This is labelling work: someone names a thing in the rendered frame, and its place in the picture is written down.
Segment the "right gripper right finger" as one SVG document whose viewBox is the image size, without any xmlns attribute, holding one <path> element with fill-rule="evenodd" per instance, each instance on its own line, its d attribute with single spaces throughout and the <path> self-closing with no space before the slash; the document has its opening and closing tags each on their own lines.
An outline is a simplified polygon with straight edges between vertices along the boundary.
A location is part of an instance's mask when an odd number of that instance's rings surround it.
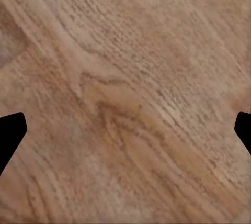
<svg viewBox="0 0 251 224">
<path fill-rule="evenodd" d="M 251 114 L 239 112 L 234 130 L 251 154 Z"/>
</svg>

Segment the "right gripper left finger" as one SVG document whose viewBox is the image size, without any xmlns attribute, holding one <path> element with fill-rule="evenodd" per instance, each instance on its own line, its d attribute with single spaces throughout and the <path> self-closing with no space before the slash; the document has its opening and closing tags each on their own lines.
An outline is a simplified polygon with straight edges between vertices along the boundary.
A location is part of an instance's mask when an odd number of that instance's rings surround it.
<svg viewBox="0 0 251 224">
<path fill-rule="evenodd" d="M 27 132 L 24 114 L 0 117 L 0 175 Z"/>
</svg>

